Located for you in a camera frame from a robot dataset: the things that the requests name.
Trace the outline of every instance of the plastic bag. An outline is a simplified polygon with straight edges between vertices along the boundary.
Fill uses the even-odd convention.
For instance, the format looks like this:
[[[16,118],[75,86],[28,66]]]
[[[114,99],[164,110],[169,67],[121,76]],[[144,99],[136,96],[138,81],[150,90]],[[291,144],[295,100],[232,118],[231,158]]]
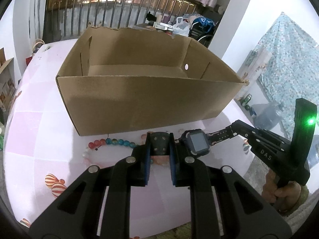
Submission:
[[[190,24],[183,21],[183,17],[176,19],[176,24],[173,25],[173,33],[188,37]]]
[[[187,19],[187,21],[189,22],[189,24],[192,26],[193,21],[198,18],[198,17],[202,17],[202,15],[198,14],[198,13],[192,13],[192,14],[184,14],[183,15],[183,19]]]

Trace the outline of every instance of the striped ball print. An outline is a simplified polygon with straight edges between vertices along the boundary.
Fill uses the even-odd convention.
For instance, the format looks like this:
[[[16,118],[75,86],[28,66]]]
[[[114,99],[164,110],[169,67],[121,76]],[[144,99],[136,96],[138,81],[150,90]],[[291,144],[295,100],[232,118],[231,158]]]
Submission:
[[[25,218],[23,218],[22,220],[20,220],[20,223],[26,227],[30,227],[31,224],[28,220],[26,220]]]
[[[52,173],[49,173],[47,176],[45,176],[45,185],[47,185],[50,189],[52,188],[52,185],[56,182],[60,182],[61,184],[64,184],[65,181],[63,179],[58,180],[57,177],[55,177]]]
[[[54,197],[58,197],[61,195],[61,193],[63,191],[66,190],[66,186],[64,186],[62,183],[60,182],[56,182],[52,185],[51,191]]]

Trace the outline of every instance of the green light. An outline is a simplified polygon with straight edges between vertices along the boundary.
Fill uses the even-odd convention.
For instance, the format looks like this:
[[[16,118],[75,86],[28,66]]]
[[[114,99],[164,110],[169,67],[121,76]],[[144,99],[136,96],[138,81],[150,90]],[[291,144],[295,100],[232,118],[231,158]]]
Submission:
[[[308,120],[308,124],[309,124],[309,125],[313,125],[314,123],[315,123],[315,120],[314,120],[314,119]]]

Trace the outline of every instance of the watch screen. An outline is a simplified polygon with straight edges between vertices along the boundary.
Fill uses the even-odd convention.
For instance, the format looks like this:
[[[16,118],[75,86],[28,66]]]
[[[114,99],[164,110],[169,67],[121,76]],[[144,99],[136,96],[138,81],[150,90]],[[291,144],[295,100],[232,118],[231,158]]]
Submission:
[[[190,135],[190,139],[193,142],[193,146],[196,152],[207,148],[207,142],[203,133]]]

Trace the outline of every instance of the curtain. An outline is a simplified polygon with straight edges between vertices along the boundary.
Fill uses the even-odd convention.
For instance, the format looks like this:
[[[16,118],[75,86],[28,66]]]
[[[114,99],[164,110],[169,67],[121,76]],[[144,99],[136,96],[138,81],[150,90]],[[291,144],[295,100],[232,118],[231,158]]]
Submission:
[[[283,127],[292,138],[297,98],[319,105],[319,50],[316,41],[285,13],[281,13],[261,38],[248,61],[264,47],[272,53],[259,77],[270,101],[284,104]]]

